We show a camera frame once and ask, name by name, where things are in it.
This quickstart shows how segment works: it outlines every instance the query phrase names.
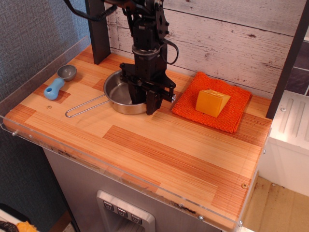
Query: wooden table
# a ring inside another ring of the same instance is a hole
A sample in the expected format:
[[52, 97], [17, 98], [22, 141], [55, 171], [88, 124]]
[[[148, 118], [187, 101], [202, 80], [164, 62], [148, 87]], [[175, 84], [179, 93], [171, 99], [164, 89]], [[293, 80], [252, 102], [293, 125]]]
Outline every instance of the wooden table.
[[[70, 62], [77, 76], [65, 83], [57, 100], [43, 95], [54, 75], [10, 111], [4, 124], [43, 147], [233, 231], [270, 129], [271, 120], [265, 118], [270, 100], [253, 96], [234, 134], [174, 115], [167, 101], [151, 116], [123, 115], [105, 104], [67, 118], [67, 110], [103, 93], [104, 80], [121, 62], [133, 63], [111, 54], [95, 65], [87, 48]], [[177, 84], [178, 97], [192, 80], [176, 72], [167, 75]]]

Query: stainless steel saucepan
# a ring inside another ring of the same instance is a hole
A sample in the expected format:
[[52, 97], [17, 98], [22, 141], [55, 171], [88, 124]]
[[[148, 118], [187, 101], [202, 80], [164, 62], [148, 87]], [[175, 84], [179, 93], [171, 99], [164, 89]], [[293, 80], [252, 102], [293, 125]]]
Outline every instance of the stainless steel saucepan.
[[[92, 106], [86, 110], [78, 112], [73, 115], [68, 115], [69, 112], [86, 105], [98, 98], [106, 96], [109, 100], [104, 101], [98, 105]], [[100, 105], [110, 102], [115, 111], [120, 112], [125, 115], [137, 115], [146, 112], [146, 103], [132, 104], [130, 97], [128, 84], [121, 79], [121, 70], [118, 70], [111, 74], [104, 83], [104, 94], [98, 96], [97, 98], [91, 99], [83, 104], [80, 104], [70, 110], [65, 114], [66, 117], [75, 117]]]

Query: control panel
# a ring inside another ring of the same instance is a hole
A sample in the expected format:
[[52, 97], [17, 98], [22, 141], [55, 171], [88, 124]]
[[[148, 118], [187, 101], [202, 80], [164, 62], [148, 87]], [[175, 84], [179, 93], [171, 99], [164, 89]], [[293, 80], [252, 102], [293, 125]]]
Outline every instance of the control panel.
[[[150, 213], [102, 190], [97, 192], [97, 202], [108, 231], [117, 231], [121, 224], [127, 223], [123, 222], [125, 218], [143, 227], [145, 232], [155, 232], [155, 218]], [[111, 216], [108, 212], [113, 212], [119, 217]]]

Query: button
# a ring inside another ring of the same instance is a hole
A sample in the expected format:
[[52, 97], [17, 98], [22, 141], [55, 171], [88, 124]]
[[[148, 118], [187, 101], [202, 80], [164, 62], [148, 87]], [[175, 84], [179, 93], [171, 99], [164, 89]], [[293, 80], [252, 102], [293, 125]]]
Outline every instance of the button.
[[103, 201], [105, 208], [114, 211], [114, 206], [111, 203]]
[[127, 217], [127, 212], [121, 208], [117, 208], [118, 214], [123, 217]]
[[135, 215], [131, 215], [132, 221], [141, 225], [141, 219]]

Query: wood plank wall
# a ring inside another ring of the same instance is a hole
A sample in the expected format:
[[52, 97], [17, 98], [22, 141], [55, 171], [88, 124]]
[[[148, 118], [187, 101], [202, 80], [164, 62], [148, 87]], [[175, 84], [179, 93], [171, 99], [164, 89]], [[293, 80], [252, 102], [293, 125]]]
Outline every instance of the wood plank wall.
[[[180, 51], [169, 69], [202, 71], [253, 94], [272, 98], [305, 0], [165, 0], [166, 37]], [[133, 58], [122, 10], [108, 17], [113, 53]], [[175, 58], [169, 48], [169, 60]]]

